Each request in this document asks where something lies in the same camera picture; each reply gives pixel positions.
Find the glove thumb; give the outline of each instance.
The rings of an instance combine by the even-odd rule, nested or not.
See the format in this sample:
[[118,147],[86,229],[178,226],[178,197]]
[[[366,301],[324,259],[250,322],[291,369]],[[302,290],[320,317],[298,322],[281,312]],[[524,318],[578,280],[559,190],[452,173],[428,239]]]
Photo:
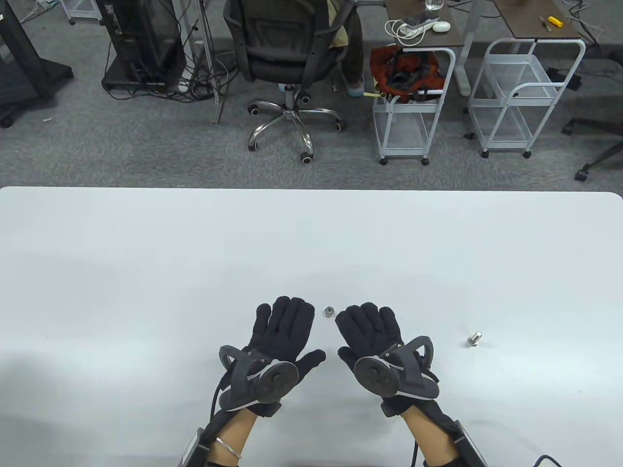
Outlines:
[[354,365],[357,363],[357,355],[355,355],[354,351],[350,347],[340,347],[338,350],[338,357],[342,359],[342,361],[348,365],[350,370],[354,372]]
[[325,359],[326,354],[320,349],[303,355],[298,361],[294,363],[298,369],[298,382],[301,382],[312,369],[324,362]]

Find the orange bag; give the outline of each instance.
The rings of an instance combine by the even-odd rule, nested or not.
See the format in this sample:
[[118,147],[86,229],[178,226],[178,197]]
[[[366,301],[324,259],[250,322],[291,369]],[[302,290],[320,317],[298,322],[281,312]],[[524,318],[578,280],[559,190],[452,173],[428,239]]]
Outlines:
[[402,96],[398,99],[400,103],[435,99],[439,96],[428,96],[427,92],[443,89],[445,84],[439,62],[432,53],[403,52],[397,45],[372,49],[370,71],[379,91],[388,96]]

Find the glass of water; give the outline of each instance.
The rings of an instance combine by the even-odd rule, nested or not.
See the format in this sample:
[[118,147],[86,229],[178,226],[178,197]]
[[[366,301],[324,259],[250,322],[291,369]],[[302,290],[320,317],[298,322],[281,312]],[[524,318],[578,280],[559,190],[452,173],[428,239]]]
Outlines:
[[438,10],[443,5],[444,5],[444,0],[426,0],[426,9],[428,11]]

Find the round disc on glove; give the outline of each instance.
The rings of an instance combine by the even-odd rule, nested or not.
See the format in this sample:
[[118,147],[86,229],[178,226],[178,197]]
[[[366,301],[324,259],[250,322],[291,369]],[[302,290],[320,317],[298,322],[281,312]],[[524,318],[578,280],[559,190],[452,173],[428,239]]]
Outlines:
[[298,382],[298,369],[293,363],[279,362],[260,377],[255,394],[260,403],[272,403],[288,394]]
[[393,397],[398,391],[398,378],[389,366],[373,357],[363,357],[354,365],[359,384],[373,394]]

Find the black office chair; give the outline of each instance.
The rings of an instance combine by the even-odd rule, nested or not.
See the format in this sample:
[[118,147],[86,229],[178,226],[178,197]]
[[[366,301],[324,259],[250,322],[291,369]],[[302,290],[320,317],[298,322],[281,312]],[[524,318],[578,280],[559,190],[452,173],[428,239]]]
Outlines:
[[330,45],[336,33],[355,11],[355,3],[346,0],[333,23],[329,24],[327,0],[227,0],[225,22],[234,38],[235,59],[240,73],[248,81],[256,79],[285,83],[285,103],[253,99],[247,107],[251,115],[261,110],[278,113],[261,124],[249,136],[249,151],[257,149],[261,132],[284,117],[297,127],[305,145],[300,155],[304,164],[313,159],[312,139],[301,121],[301,114],[328,115],[335,129],[345,123],[335,110],[299,108],[307,104],[307,89],[323,78],[345,55],[347,47]]
[[[608,55],[608,58],[613,62],[617,62],[619,65],[621,65],[621,67],[623,67],[623,49],[611,52]],[[569,123],[567,123],[563,127],[563,133],[573,133],[573,129],[577,124],[588,126],[590,128],[594,128],[595,130],[605,131],[606,133],[616,134],[623,138],[623,122],[608,123],[606,121],[590,120],[588,118],[572,118],[571,120],[569,120]],[[576,172],[575,179],[579,182],[586,181],[589,171],[594,166],[597,166],[598,164],[602,163],[606,159],[611,158],[612,156],[618,154],[621,151],[623,151],[623,140],[620,143],[615,144],[610,149],[605,150],[597,157],[597,159],[595,159],[595,161],[591,162],[590,164],[584,165],[584,167]]]

